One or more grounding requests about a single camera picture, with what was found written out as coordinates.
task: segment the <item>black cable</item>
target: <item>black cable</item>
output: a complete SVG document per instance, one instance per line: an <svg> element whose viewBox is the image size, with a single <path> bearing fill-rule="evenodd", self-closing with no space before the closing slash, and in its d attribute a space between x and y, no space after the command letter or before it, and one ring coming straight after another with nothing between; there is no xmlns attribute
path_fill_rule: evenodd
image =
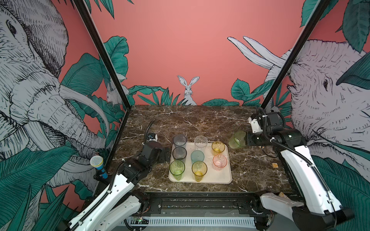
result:
<svg viewBox="0 0 370 231"><path fill-rule="evenodd" d="M104 201L104 199L109 195L109 192L108 191L111 191L112 190L112 188L113 188L113 184L114 184L114 179L115 179L115 176L117 175L117 172L118 172L118 169L119 169L119 167L124 163L125 161L123 160L123 161L121 161L118 165L117 165L117 167L115 168L115 170L114 170L114 173L113 173L113 175L112 175L112 178L111 178L111 182L110 182L110 184L109 184L109 186L108 186L108 190L104 193L104 195L98 200L98 202L91 208L91 209L89 209L89 211L87 211L86 213L85 213L85 215L83 215L82 217L81 217L81 219L71 228L71 230L70 231L74 231L80 224L79 224L79 222L80 221L84 221L103 201Z"/></svg>
<svg viewBox="0 0 370 231"><path fill-rule="evenodd" d="M147 143L148 131L149 131L149 128L153 125L154 121L155 121L155 119L154 119L154 120L152 120L152 121L149 123L149 125L148 125L147 129L145 130L145 133L144 133L144 142L143 142L144 144L146 144L146 143Z"/></svg>
<svg viewBox="0 0 370 231"><path fill-rule="evenodd" d="M125 226L129 229L129 230L131 230L131 231L134 231L134 230L143 230L143 229L145 229L147 226L141 226L141 227L139 227L138 229L137 228L132 228L132 227L130 227L129 225L128 225L128 222L127 222L127 220L125 219L124 220L124 222L125 222Z"/></svg>

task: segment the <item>microphone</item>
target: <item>microphone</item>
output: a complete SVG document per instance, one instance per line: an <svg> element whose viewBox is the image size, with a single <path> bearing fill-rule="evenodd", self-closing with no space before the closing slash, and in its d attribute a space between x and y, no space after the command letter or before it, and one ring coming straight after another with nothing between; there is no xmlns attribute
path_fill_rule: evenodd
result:
<svg viewBox="0 0 370 231"><path fill-rule="evenodd" d="M101 156L93 156L90 159L90 164L97 170L100 170L103 174L101 175L104 179L108 178L108 174L106 173L103 165L103 157Z"/></svg>

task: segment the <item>marble table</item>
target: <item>marble table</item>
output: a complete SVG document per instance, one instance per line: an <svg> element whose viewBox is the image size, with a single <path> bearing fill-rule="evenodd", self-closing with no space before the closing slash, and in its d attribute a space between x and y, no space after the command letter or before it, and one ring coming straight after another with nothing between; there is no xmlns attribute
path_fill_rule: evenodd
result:
<svg viewBox="0 0 370 231"><path fill-rule="evenodd" d="M124 132L108 172L112 172L122 158L128 158L142 148L144 132L149 122L156 119L150 129L158 135L164 147L171 147L177 134L187 136L193 142L198 135L206 136L209 142L220 140L228 145L231 135L244 130L251 132L248 117L255 112L253 107L228 106L133 106ZM168 179L169 163L157 164L138 187L145 191L191 191L191 192L292 192L284 168L277 158L266 156L259 147L247 146L229 149L232 182L230 184L179 183ZM266 147L268 153L275 155ZM278 163L274 169L272 163Z"/></svg>

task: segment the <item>clear glass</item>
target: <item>clear glass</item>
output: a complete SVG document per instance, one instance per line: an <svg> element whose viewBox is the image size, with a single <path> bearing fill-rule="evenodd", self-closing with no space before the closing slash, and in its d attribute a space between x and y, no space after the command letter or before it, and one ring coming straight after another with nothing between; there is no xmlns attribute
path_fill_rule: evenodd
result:
<svg viewBox="0 0 370 231"><path fill-rule="evenodd" d="M247 135L244 131L237 131L235 134L229 139L229 146L232 149L238 149L241 147L245 147L245 136Z"/></svg>
<svg viewBox="0 0 370 231"><path fill-rule="evenodd" d="M221 141L214 141L212 143L212 154L215 156L225 150L225 145Z"/></svg>
<svg viewBox="0 0 370 231"><path fill-rule="evenodd" d="M186 136L184 136L183 134L178 134L174 137L174 144L176 147L185 146L187 141L188 140Z"/></svg>
<svg viewBox="0 0 370 231"><path fill-rule="evenodd" d="M175 149L172 151L172 156L175 160L182 160L186 157L186 149L183 147L175 147Z"/></svg>
<svg viewBox="0 0 370 231"><path fill-rule="evenodd" d="M204 153L200 150L195 150L191 153L191 163L204 160Z"/></svg>
<svg viewBox="0 0 370 231"><path fill-rule="evenodd" d="M195 144L195 150L200 150L204 152L207 144L208 144L208 139L205 136L197 136L194 139L194 144Z"/></svg>
<svg viewBox="0 0 370 231"><path fill-rule="evenodd" d="M228 160L222 154L215 155L213 157L213 168L216 171L222 170L228 164Z"/></svg>
<svg viewBox="0 0 370 231"><path fill-rule="evenodd" d="M207 169L207 165L203 161L194 162L191 166L195 180L198 182L203 179L204 175L207 173Z"/></svg>
<svg viewBox="0 0 370 231"><path fill-rule="evenodd" d="M181 160L175 160L169 165L169 171L176 180L181 180L185 171L185 164Z"/></svg>

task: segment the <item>white tray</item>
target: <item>white tray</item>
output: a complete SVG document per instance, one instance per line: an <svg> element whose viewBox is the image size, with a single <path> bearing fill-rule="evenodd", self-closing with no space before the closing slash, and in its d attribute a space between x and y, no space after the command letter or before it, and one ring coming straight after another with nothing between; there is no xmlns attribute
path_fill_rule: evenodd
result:
<svg viewBox="0 0 370 231"><path fill-rule="evenodd" d="M222 169L221 171L216 171L213 168L213 157L212 154L212 143L208 143L206 149L204 151L204 163L207 165L207 173L203 177L200 182L197 182L194 178L193 171L191 170L191 153L195 150L195 145L193 142L187 142L184 146L186 149L186 157L182 161L185 163L185 171L183 173L181 180L176 180L174 176L168 171L168 178L170 181L173 182L189 182L189 183L213 183L213 184L229 184L231 183L231 169L230 169L230 161L229 161L229 152L228 147L225 145L225 150L222 152L226 159L228 160L228 164ZM171 163L174 161L174 157L171 155Z"/></svg>

